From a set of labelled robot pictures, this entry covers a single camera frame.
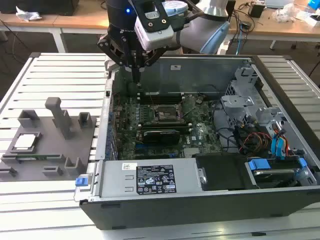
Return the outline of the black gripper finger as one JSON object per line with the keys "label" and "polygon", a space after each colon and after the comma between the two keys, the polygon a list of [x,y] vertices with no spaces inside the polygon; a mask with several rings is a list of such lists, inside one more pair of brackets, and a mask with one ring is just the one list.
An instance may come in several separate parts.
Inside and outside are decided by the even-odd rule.
{"label": "black gripper finger", "polygon": [[117,40],[119,42],[104,34],[99,38],[97,46],[116,64],[131,72],[132,81],[137,83],[137,65],[134,53],[130,49],[130,39],[122,34]]}
{"label": "black gripper finger", "polygon": [[151,65],[153,65],[165,52],[165,48],[157,48],[149,52],[146,52],[142,48],[139,48],[136,51],[136,83],[140,82],[141,71],[144,71],[145,67],[150,67]]}

